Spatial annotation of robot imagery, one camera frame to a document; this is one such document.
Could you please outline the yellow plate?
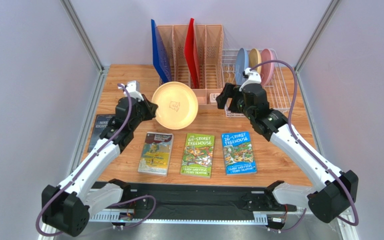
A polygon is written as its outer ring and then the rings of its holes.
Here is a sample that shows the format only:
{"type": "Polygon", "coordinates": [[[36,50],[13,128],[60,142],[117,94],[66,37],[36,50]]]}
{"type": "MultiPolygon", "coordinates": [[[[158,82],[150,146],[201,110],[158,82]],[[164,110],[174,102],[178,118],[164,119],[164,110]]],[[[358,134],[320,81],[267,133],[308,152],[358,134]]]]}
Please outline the yellow plate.
{"type": "Polygon", "coordinates": [[[249,59],[248,60],[249,61],[249,67],[250,68],[255,67],[256,65],[258,65],[262,62],[261,52],[256,48],[251,49],[249,54],[248,54],[248,59],[249,59]]]}
{"type": "Polygon", "coordinates": [[[159,86],[151,102],[158,106],[156,121],[170,130],[188,127],[198,114],[199,104],[196,94],[181,82],[171,81],[159,86]]]}

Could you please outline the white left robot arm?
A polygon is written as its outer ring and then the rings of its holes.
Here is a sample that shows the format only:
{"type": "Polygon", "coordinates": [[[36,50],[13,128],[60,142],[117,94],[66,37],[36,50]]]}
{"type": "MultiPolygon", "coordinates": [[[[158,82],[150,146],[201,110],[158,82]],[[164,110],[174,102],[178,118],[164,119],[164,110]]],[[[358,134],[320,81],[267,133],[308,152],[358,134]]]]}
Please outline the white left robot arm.
{"type": "Polygon", "coordinates": [[[57,186],[48,185],[42,191],[42,209],[35,223],[42,236],[49,237],[50,233],[41,230],[41,223],[58,230],[52,233],[53,237],[63,233],[77,237],[91,217],[121,203],[125,188],[119,180],[112,180],[95,192],[90,192],[90,189],[132,141],[137,127],[156,117],[157,109],[158,105],[143,94],[119,99],[115,115],[108,121],[86,159],[57,186]]]}

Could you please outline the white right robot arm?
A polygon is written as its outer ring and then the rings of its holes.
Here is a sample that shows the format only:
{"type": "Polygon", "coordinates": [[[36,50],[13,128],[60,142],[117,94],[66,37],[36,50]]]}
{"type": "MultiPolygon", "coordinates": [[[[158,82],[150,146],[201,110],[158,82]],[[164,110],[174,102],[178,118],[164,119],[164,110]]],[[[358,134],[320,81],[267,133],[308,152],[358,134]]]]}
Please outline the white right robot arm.
{"type": "Polygon", "coordinates": [[[307,143],[290,118],[270,108],[259,83],[226,83],[216,97],[217,107],[222,109],[228,99],[229,110],[243,114],[253,130],[287,154],[312,184],[308,187],[278,180],[267,191],[274,202],[308,209],[324,223],[338,218],[351,226],[359,224],[355,206],[359,178],[352,170],[342,171],[307,143]]]}

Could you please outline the pink plate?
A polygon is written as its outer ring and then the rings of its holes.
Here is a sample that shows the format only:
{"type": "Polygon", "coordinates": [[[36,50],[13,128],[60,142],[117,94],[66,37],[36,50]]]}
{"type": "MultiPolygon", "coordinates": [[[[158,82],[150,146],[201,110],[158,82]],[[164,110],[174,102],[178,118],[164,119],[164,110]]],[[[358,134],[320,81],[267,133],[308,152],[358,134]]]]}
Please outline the pink plate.
{"type": "MultiPolygon", "coordinates": [[[[273,52],[266,48],[261,51],[261,61],[267,62],[275,59],[273,52]]],[[[266,86],[272,80],[272,76],[275,69],[275,63],[269,62],[261,66],[261,85],[266,86]]]]}

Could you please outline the blue plate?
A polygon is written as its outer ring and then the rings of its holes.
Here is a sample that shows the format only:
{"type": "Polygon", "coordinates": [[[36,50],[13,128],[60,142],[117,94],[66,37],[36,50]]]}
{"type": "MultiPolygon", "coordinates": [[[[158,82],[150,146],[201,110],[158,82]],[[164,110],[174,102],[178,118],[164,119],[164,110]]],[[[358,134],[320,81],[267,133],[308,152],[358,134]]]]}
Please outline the blue plate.
{"type": "Polygon", "coordinates": [[[240,48],[235,61],[235,82],[237,85],[242,85],[245,82],[243,72],[249,67],[249,54],[244,48],[240,48]]]}

